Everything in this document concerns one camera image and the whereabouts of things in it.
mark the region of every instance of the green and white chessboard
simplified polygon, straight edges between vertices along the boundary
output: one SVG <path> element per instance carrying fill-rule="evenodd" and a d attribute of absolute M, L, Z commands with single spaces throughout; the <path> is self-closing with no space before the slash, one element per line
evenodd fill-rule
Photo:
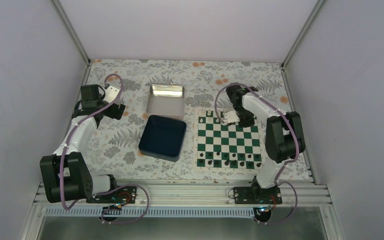
<path fill-rule="evenodd" d="M 220 117 L 226 110 L 222 109 Z M 197 108 L 194 124 L 195 166 L 209 172 L 258 172 L 263 146 L 260 124 L 222 125 L 213 108 Z"/>

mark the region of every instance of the silver tray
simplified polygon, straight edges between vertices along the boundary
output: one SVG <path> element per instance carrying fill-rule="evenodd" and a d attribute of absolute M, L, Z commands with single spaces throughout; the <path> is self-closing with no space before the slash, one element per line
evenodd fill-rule
<path fill-rule="evenodd" d="M 146 113 L 183 120 L 185 113 L 185 88 L 180 85 L 149 86 Z"/>

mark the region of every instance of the navy blue container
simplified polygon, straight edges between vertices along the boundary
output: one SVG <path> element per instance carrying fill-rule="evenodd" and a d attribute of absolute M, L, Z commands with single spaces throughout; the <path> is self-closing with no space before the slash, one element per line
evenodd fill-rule
<path fill-rule="evenodd" d="M 151 115 L 140 138 L 139 151 L 146 156 L 177 162 L 185 133 L 185 122 Z"/>

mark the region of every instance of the white wall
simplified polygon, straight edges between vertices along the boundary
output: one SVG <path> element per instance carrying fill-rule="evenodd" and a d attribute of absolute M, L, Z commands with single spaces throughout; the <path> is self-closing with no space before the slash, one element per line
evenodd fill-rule
<path fill-rule="evenodd" d="M 287 77 L 346 239 L 384 239 L 384 1 L 327 1 Z"/>
<path fill-rule="evenodd" d="M 60 0 L 89 58 L 284 61 L 317 0 Z"/>
<path fill-rule="evenodd" d="M 85 70 L 48 0 L 0 1 L 0 239 L 18 239 Z"/>

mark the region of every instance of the gray floor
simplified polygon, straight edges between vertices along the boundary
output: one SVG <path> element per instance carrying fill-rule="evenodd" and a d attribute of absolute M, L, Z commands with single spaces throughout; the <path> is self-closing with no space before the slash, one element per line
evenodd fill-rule
<path fill-rule="evenodd" d="M 291 209 L 273 211 L 271 221 Z M 128 225 L 102 224 L 95 217 L 46 217 L 40 240 L 323 240 L 325 229 L 318 207 L 300 207 L 285 223 L 264 226 L 242 218 L 143 218 Z"/>

